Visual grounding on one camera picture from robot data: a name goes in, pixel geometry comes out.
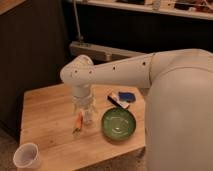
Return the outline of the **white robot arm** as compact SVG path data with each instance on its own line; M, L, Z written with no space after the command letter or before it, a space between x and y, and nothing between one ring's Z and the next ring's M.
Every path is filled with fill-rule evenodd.
M213 171L213 53L173 50L99 65L80 55L60 77L77 103L92 97L92 84L147 88L147 170Z

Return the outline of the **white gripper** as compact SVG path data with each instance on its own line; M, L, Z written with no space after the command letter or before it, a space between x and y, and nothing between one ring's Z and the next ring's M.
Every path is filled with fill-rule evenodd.
M76 116L76 123L83 122L84 111L82 108L89 108L94 100L94 96L90 85L73 86L72 100L76 105L74 106L74 115Z

